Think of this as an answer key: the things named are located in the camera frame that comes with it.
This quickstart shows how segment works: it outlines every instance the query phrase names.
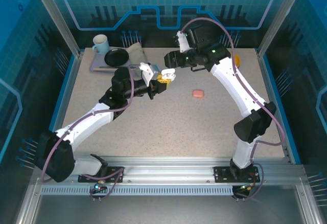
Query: pink eraser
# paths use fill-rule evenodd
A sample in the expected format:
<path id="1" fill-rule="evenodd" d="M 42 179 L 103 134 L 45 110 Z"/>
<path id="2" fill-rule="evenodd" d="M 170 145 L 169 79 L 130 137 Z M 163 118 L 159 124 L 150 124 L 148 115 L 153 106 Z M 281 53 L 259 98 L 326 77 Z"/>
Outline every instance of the pink eraser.
<path id="1" fill-rule="evenodd" d="M 195 89 L 193 90 L 193 97 L 195 98 L 203 98 L 204 92 L 203 90 Z"/>

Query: glass panel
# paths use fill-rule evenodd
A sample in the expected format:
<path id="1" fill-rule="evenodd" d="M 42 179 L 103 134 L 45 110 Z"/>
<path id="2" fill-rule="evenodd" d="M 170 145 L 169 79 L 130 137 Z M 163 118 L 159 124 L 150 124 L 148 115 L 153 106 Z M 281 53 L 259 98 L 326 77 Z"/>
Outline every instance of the glass panel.
<path id="1" fill-rule="evenodd" d="M 107 34 L 113 46 L 129 46 L 123 31 L 145 47 L 175 47 L 171 37 L 190 19 L 200 16 L 222 22 L 238 47 L 255 48 L 283 0 L 55 1 L 82 48 L 90 47 L 92 37 L 99 33 Z"/>
<path id="2" fill-rule="evenodd" d="M 48 129 L 71 52 L 41 0 L 0 0 L 1 223 L 14 223 Z"/>
<path id="3" fill-rule="evenodd" d="M 309 176 L 327 174 L 326 5 L 327 0 L 296 0 L 266 53 Z"/>

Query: mug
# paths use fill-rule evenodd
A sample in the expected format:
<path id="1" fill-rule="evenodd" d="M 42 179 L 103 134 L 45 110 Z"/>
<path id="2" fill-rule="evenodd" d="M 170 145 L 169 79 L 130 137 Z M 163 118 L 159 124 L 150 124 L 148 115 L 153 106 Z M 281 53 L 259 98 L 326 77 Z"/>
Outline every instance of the mug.
<path id="1" fill-rule="evenodd" d="M 93 52 L 97 54 L 106 54 L 109 52 L 109 43 L 108 38 L 105 35 L 96 35 L 93 38 L 93 43 L 95 44 L 92 47 Z"/>

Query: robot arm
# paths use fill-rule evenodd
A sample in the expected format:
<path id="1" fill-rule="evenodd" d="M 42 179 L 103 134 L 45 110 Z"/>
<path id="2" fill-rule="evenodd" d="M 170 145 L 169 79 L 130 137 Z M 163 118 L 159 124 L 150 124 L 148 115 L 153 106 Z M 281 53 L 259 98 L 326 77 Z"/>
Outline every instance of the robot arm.
<path id="1" fill-rule="evenodd" d="M 132 80 L 134 97 L 148 94 L 153 99 L 175 79 L 174 69 L 160 71 L 156 65 L 146 63 L 141 63 L 139 68 L 142 70 L 142 79 Z M 120 108 L 125 107 L 127 99 L 131 98 L 131 78 L 127 68 L 117 69 L 111 84 L 99 102 L 81 118 L 55 132 L 41 134 L 34 157 L 34 163 L 40 169 L 44 167 L 51 149 L 62 139 L 46 168 L 46 173 L 55 181 L 61 182 L 70 175 L 80 174 L 106 176 L 106 163 L 100 157 L 74 156 L 74 152 L 92 133 L 116 119 L 123 112 Z"/>
<path id="2" fill-rule="evenodd" d="M 185 33 L 177 32 L 176 37 L 180 50 L 170 52 L 165 56 L 166 67 L 191 67 L 193 72 L 207 70 L 224 85 L 240 110 L 243 119 L 234 125 L 238 145 L 230 162 L 230 172 L 237 179 L 243 173 L 247 174 L 248 170 L 253 167 L 251 152 L 255 142 L 270 126 L 271 118 L 253 101 L 237 80 L 232 68 L 231 55 L 223 45 L 217 42 L 216 34 L 199 26 Z M 274 114 L 276 106 L 272 102 L 267 104 L 237 68 L 236 72 L 255 98 Z"/>

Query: purple cable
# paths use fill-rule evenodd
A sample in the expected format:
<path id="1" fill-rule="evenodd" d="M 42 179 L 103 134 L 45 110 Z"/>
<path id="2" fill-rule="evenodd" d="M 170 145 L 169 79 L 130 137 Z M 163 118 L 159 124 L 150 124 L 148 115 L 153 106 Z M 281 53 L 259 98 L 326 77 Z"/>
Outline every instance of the purple cable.
<path id="1" fill-rule="evenodd" d="M 118 108 L 118 109 L 106 109 L 106 110 L 97 110 L 95 111 L 94 113 L 89 113 L 83 117 L 81 117 L 79 120 L 77 120 L 63 135 L 62 137 L 59 138 L 59 140 L 56 142 L 56 144 L 53 146 L 53 148 L 51 149 L 51 151 L 49 152 L 49 155 L 48 157 L 46 158 L 46 161 L 44 163 L 44 166 L 43 166 L 43 169 L 42 169 L 42 174 L 41 174 L 41 181 L 46 183 L 46 182 L 49 182 L 51 181 L 51 178 L 45 180 L 44 177 L 45 177 L 45 172 L 46 172 L 46 169 L 48 167 L 48 164 L 49 164 L 49 161 L 53 155 L 53 153 L 55 152 L 55 150 L 57 149 L 57 147 L 59 146 L 59 144 L 62 142 L 63 138 L 65 138 L 72 130 L 74 127 L 76 127 L 80 122 L 82 122 L 83 120 L 87 119 L 88 117 L 90 116 L 94 116 L 96 114 L 100 114 L 100 113 L 113 113 L 113 112 L 117 112 L 117 111 L 122 111 L 122 110 L 125 110 L 127 109 L 130 104 L 132 103 L 132 100 L 133 100 L 133 96 L 134 96 L 134 79 L 133 79 L 133 74 L 132 74 L 132 71 L 130 68 L 128 68 L 128 73 L 129 73 L 129 77 L 131 79 L 131 97 L 127 103 L 126 106 L 122 107 L 122 108 Z M 96 180 L 105 180 L 107 179 L 106 177 L 104 178 L 98 178 Z"/>
<path id="2" fill-rule="evenodd" d="M 92 180 L 105 180 L 105 179 L 108 179 L 108 178 L 111 178 L 113 177 L 114 175 L 118 174 L 118 172 L 122 172 L 123 171 L 123 168 L 119 169 L 118 171 L 110 174 L 110 175 L 107 175 L 105 177 L 94 177 L 92 175 L 88 175 L 88 174 L 84 174 L 83 176 L 87 177 L 87 178 L 90 178 Z"/>
<path id="3" fill-rule="evenodd" d="M 190 20 L 181 30 L 181 32 L 184 32 L 184 30 L 193 22 L 196 22 L 196 21 L 199 21 L 199 20 L 206 20 L 206 21 L 210 21 L 216 25 L 218 25 L 223 31 L 224 33 L 227 35 L 228 37 L 228 40 L 230 42 L 230 47 L 231 47 L 231 60 L 232 60 L 232 68 L 233 68 L 233 72 L 238 80 L 238 82 L 240 83 L 240 85 L 244 88 L 244 90 L 249 94 L 249 96 L 252 98 L 252 100 L 257 103 L 270 117 L 271 119 L 275 122 L 276 126 L 278 127 L 279 131 L 281 132 L 282 134 L 282 139 L 279 143 L 270 143 L 270 142 L 266 142 L 266 141 L 261 141 L 261 140 L 257 140 L 255 142 L 255 145 L 253 146 L 253 149 L 251 151 L 251 155 L 250 155 L 250 161 L 251 163 L 253 163 L 254 165 L 258 165 L 260 168 L 261 168 L 261 172 L 262 172 L 262 179 L 261 179 L 261 182 L 260 182 L 260 185 L 258 187 L 258 189 L 256 190 L 256 192 L 254 194 L 252 194 L 251 196 L 247 197 L 246 199 L 251 199 L 253 198 L 254 196 L 257 195 L 257 193 L 260 191 L 260 189 L 262 188 L 262 185 L 263 185 L 263 182 L 264 182 L 264 178 L 265 178 L 265 174 L 264 174 L 264 168 L 262 167 L 261 164 L 259 163 L 254 163 L 253 162 L 253 156 L 254 156 L 254 152 L 256 150 L 256 147 L 258 145 L 258 143 L 262 143 L 262 144 L 265 144 L 265 145 L 269 145 L 269 146 L 280 146 L 284 143 L 285 141 L 285 133 L 284 133 L 284 130 L 281 126 L 281 124 L 279 123 L 279 121 L 277 120 L 277 118 L 274 116 L 274 114 L 272 114 L 263 104 L 261 104 L 257 99 L 256 97 L 250 92 L 250 90 L 245 86 L 245 84 L 243 83 L 243 81 L 241 80 L 241 78 L 239 77 L 238 73 L 237 73 L 237 69 L 236 69 L 236 65 L 235 65 L 235 53 L 234 53 L 234 44 L 233 44 L 233 40 L 229 34 L 229 32 L 224 28 L 224 26 L 211 19 L 211 18 L 205 18 L 205 17 L 200 17 L 200 18 L 195 18 L 195 19 L 192 19 Z"/>

